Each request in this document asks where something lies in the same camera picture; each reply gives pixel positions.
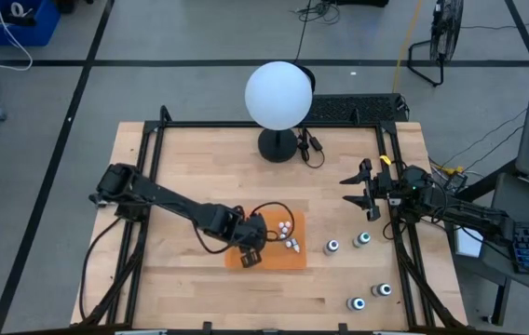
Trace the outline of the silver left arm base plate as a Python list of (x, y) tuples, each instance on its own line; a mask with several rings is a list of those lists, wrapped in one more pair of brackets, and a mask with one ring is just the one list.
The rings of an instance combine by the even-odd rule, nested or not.
[(94, 204), (96, 208), (105, 208), (107, 206), (113, 206), (117, 204), (117, 202), (108, 194), (90, 194), (88, 199)]

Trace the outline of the white globe table lamp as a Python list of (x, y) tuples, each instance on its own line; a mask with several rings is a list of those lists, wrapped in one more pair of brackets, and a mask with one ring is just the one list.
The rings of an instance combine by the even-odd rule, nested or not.
[(262, 158), (283, 163), (294, 157), (298, 140), (293, 129), (308, 115), (315, 89), (316, 76), (292, 62), (268, 62), (251, 74), (244, 101), (249, 116), (262, 128), (257, 140)]

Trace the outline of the black equipment case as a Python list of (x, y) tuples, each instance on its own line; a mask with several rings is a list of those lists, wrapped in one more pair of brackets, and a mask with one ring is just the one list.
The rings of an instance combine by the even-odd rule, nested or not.
[(338, 6), (372, 6), (372, 7), (385, 7), (389, 0), (336, 0)]

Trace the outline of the black perforated mat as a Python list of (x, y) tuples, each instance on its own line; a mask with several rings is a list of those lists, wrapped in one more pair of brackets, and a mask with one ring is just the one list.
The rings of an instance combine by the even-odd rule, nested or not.
[(315, 95), (306, 122), (369, 124), (407, 122), (410, 110), (399, 93)]

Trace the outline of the grey desk with keyboard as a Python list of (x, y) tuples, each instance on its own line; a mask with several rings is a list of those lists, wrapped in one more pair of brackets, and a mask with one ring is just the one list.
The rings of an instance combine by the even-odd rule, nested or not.
[[(507, 212), (517, 225), (529, 223), (529, 181), (500, 174), (496, 180), (491, 208)], [(496, 285), (493, 292), (484, 295), (494, 307), (488, 315), (481, 316), (482, 323), (503, 325), (512, 283), (516, 281), (529, 288), (529, 274), (515, 271), (515, 261), (509, 250), (511, 244), (499, 246), (483, 239), (480, 257), (470, 258), (455, 253), (454, 233), (450, 233), (450, 243), (458, 270), (472, 273)]]

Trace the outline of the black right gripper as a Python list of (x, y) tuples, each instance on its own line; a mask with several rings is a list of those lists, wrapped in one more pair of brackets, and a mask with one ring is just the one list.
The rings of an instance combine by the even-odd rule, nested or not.
[[(341, 184), (360, 184), (368, 182), (371, 179), (372, 162), (370, 159), (363, 159), (359, 164), (359, 172), (345, 180), (340, 181)], [(355, 196), (345, 195), (343, 199), (352, 203), (366, 212), (368, 221), (376, 221), (380, 218), (380, 209), (375, 204), (376, 199), (386, 200), (389, 198), (399, 198), (399, 182), (394, 181), (389, 172), (379, 172), (372, 178), (370, 185), (370, 196)]]

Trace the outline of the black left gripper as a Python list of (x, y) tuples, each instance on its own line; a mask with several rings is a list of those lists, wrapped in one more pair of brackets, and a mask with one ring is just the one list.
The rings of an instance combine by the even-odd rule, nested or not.
[(240, 257), (242, 267), (250, 268), (262, 261), (261, 251), (266, 244), (267, 227), (262, 214), (251, 214), (245, 221), (241, 221), (234, 231), (231, 244), (242, 248), (251, 248), (250, 252)]

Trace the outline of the black floor fan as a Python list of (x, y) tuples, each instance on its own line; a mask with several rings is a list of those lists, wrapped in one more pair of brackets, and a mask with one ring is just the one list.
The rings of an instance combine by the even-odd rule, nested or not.
[[(407, 68), (433, 87), (438, 87), (444, 81), (444, 65), (455, 53), (464, 11), (464, 0), (437, 0), (433, 9), (433, 20), (430, 38), (426, 41), (413, 43), (408, 47)], [(429, 59), (440, 69), (440, 81), (436, 82), (420, 73), (413, 67), (413, 51), (417, 47), (429, 45)]]

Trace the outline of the orange translucent plastic bin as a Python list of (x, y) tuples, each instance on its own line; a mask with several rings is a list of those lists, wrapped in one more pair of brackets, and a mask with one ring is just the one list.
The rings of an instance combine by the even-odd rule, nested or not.
[[(262, 261), (250, 267), (250, 270), (303, 270), (306, 268), (305, 216), (303, 211), (293, 213), (292, 238), (297, 241), (300, 251), (287, 247), (285, 242), (266, 243), (261, 251)], [(244, 270), (238, 248), (231, 248), (224, 254), (224, 266), (229, 270)]]

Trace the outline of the black aluminium table frame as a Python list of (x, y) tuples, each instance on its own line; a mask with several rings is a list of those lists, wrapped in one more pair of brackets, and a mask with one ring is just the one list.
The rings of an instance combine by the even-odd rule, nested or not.
[(299, 127), (295, 114), (258, 108), (252, 118), (254, 127), (167, 130), (156, 179), (198, 202), (259, 208), (272, 230), (294, 217), (298, 248), (269, 244), (261, 263), (246, 269), (236, 248), (198, 241), (189, 221), (155, 209), (133, 326), (403, 330), (410, 317), (423, 324), (419, 293), (402, 293), (388, 214), (368, 221), (345, 201), (361, 192), (346, 179), (364, 158), (380, 170), (390, 138), (371, 128), (319, 128), (325, 157), (312, 169), (299, 156), (270, 162), (258, 149), (262, 131)]

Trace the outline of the white paper sheet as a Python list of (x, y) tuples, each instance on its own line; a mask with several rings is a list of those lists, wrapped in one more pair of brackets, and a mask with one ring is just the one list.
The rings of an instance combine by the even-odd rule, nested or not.
[(454, 230), (455, 253), (459, 256), (479, 258), (483, 237), (469, 228), (456, 226)]

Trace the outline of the black lamp power adapter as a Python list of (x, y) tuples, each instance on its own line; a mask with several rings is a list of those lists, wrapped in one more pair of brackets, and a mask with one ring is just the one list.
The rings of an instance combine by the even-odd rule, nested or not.
[[(297, 143), (297, 149), (300, 152), (300, 156), (303, 160), (303, 162), (309, 167), (309, 168), (321, 168), (326, 160), (326, 156), (323, 152), (323, 146), (319, 142), (319, 140), (314, 137), (309, 130), (306, 127), (302, 127), (298, 130), (298, 143)], [(312, 165), (310, 163), (310, 153), (309, 150), (314, 149), (317, 153), (320, 154), (321, 161), (317, 165)]]

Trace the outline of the blue plastic storage bin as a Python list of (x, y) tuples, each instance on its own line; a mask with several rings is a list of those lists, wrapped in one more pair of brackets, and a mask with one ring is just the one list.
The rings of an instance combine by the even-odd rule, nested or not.
[(24, 47), (44, 47), (60, 19), (53, 0), (0, 0), (0, 46), (13, 36)]

